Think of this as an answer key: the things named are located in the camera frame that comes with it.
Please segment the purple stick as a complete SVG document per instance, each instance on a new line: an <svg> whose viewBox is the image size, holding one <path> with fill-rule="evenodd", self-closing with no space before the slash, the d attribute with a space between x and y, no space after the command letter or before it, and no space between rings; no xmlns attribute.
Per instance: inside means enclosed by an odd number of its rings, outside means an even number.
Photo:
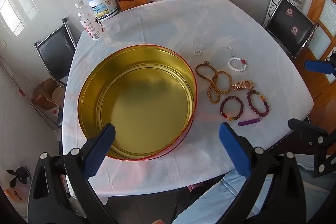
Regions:
<svg viewBox="0 0 336 224"><path fill-rule="evenodd" d="M250 120L246 120L246 121L241 121L238 123L238 126L247 126L247 125L251 125L251 124L255 124L255 123L259 123L260 119L259 118L255 118L255 119L250 119Z"/></svg>

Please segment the wooden glass door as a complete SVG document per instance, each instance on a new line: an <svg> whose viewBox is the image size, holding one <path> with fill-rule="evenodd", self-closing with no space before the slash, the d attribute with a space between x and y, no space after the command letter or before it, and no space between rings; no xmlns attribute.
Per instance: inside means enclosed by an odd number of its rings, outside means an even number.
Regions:
<svg viewBox="0 0 336 224"><path fill-rule="evenodd" d="M324 112L330 113L333 109L329 102L335 99L335 76L307 71L304 62L326 61L335 52L335 0L312 0L307 17L318 24L318 28L294 65L313 98L314 106L309 118L316 122Z"/></svg>

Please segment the black chair left side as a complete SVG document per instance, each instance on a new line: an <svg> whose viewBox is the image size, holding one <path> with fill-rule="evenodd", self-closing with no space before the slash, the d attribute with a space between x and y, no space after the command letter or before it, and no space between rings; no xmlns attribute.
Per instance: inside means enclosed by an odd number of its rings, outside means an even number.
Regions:
<svg viewBox="0 0 336 224"><path fill-rule="evenodd" d="M70 73L76 43L68 26L67 18L62 19L63 25L34 47L43 65L60 86L65 87Z"/></svg>

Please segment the cardboard box on floor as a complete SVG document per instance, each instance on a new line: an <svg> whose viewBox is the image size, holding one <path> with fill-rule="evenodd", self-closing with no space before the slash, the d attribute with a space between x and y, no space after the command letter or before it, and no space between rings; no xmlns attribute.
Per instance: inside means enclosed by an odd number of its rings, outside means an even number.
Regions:
<svg viewBox="0 0 336 224"><path fill-rule="evenodd" d="M44 110L51 110L56 106L63 107L64 97L65 88L48 78L33 90L31 101Z"/></svg>

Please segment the round gold red tin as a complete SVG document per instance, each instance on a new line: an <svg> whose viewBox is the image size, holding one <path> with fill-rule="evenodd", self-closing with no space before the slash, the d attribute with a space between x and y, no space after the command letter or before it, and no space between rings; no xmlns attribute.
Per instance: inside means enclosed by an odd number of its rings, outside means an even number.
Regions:
<svg viewBox="0 0 336 224"><path fill-rule="evenodd" d="M116 136L107 155L151 160L178 147L197 106L197 82L179 54L155 45L112 53L86 79L77 103L86 138L112 124Z"/></svg>

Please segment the black chair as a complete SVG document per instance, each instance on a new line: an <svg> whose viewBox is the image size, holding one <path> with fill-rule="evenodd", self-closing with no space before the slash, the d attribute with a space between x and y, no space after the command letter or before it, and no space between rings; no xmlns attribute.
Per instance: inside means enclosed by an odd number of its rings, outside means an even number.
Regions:
<svg viewBox="0 0 336 224"><path fill-rule="evenodd" d="M309 45L318 27L288 0L280 0L265 30L295 59Z"/></svg>
<svg viewBox="0 0 336 224"><path fill-rule="evenodd" d="M63 25L34 47L43 65L60 86L65 87L70 73L76 43L68 26L67 18L62 19Z"/></svg>

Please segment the white blue lidded tub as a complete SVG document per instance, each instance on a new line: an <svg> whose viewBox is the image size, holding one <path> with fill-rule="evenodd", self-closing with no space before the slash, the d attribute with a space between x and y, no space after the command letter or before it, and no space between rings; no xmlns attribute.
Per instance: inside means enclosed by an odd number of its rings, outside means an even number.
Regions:
<svg viewBox="0 0 336 224"><path fill-rule="evenodd" d="M88 3L100 21L115 16L119 11L116 0L88 0Z"/></svg>

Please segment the clear plastic water bottle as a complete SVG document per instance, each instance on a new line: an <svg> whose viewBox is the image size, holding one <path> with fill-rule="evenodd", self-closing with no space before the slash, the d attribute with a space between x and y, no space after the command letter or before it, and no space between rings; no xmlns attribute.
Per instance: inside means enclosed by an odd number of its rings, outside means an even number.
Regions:
<svg viewBox="0 0 336 224"><path fill-rule="evenodd" d="M107 47L110 44L110 36L92 7L85 5L82 0L78 1L75 7L77 9L78 19L91 39L100 46Z"/></svg>

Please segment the rose gold wristwatch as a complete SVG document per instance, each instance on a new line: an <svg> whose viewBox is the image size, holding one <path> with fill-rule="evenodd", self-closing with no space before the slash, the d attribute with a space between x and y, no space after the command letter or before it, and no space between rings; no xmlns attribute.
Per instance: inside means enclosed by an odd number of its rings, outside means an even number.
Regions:
<svg viewBox="0 0 336 224"><path fill-rule="evenodd" d="M232 85L233 91L239 91L239 90L251 90L254 88L254 83L250 80L242 80L234 83Z"/></svg>

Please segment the black chair right side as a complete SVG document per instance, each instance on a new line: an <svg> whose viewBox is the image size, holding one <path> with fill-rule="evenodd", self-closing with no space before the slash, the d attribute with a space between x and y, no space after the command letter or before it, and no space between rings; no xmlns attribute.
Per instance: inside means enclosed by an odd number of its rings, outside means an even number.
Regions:
<svg viewBox="0 0 336 224"><path fill-rule="evenodd" d="M280 0L265 30L295 59L309 45L318 27L288 0Z"/></svg>

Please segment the white tablecloth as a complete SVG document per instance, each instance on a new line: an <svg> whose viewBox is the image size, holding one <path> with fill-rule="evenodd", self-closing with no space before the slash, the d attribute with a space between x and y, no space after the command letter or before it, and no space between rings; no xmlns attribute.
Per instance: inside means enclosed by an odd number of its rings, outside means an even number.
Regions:
<svg viewBox="0 0 336 224"><path fill-rule="evenodd" d="M164 192L234 168L227 122L254 147L313 108L275 40L228 0L165 0L114 16L110 44L83 32L66 85L63 150L111 123L115 140L89 183L100 197Z"/></svg>

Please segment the black bunny bag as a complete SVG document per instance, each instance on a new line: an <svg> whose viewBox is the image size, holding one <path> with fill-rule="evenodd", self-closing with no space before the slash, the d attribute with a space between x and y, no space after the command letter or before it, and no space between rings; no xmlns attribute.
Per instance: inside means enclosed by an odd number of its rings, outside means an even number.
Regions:
<svg viewBox="0 0 336 224"><path fill-rule="evenodd" d="M26 167L19 167L17 170L6 169L6 172L14 176L14 178L10 181L11 188L16 187L17 181L22 184L27 184L31 179L30 172Z"/></svg>

